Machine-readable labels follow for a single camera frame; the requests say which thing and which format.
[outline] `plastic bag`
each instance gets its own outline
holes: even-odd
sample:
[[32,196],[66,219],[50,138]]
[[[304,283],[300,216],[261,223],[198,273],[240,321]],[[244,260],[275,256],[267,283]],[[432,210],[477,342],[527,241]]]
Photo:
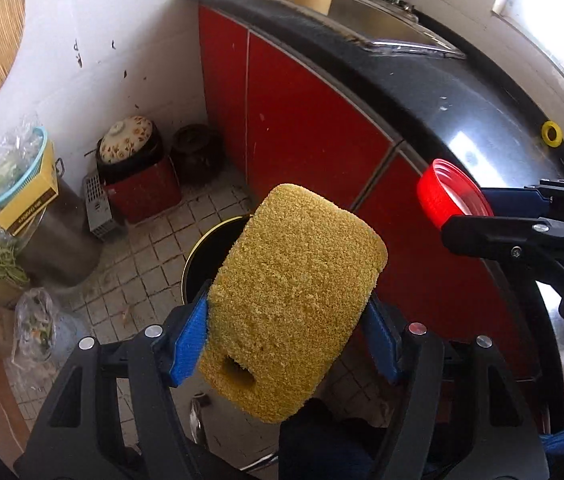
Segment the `plastic bag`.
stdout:
[[11,354],[20,382],[40,387],[62,368],[75,345],[87,335],[82,320],[61,309],[46,289],[26,291],[15,307]]
[[[38,124],[36,117],[25,117],[0,140],[0,195],[17,183],[39,153],[42,139],[33,133]],[[0,246],[11,245],[14,241],[15,237],[0,227]]]

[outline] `red bottle cap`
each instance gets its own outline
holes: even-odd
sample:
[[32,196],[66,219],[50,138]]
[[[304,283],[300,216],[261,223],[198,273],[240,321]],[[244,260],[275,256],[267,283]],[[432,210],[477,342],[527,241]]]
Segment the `red bottle cap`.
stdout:
[[450,162],[437,158],[417,183],[417,198],[438,229],[453,215],[493,216],[479,187]]

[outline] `red container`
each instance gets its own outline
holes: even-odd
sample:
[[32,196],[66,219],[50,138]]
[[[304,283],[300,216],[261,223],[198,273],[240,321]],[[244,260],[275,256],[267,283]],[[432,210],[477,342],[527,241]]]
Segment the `red container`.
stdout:
[[177,176],[167,156],[146,170],[105,185],[104,190],[108,200],[131,224],[155,216],[182,200]]
[[417,183],[417,198],[433,225],[441,229],[453,215],[493,216],[479,187],[450,162],[437,158]]

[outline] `yellow sponge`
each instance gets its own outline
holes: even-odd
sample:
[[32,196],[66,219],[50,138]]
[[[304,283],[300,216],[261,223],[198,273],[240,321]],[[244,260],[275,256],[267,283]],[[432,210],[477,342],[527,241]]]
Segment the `yellow sponge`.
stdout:
[[199,369],[251,415],[286,419],[340,354],[386,262],[382,239],[355,215],[277,186],[210,288]]

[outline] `metal trash can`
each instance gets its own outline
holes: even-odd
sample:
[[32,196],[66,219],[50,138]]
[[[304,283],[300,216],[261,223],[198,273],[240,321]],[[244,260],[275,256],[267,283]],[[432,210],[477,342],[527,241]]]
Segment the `metal trash can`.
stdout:
[[182,300],[193,301],[206,280],[213,280],[251,215],[236,216],[210,229],[193,247],[182,275]]
[[59,195],[35,219],[17,255],[33,283],[71,287],[99,263],[103,244],[88,228],[84,201],[59,178]]

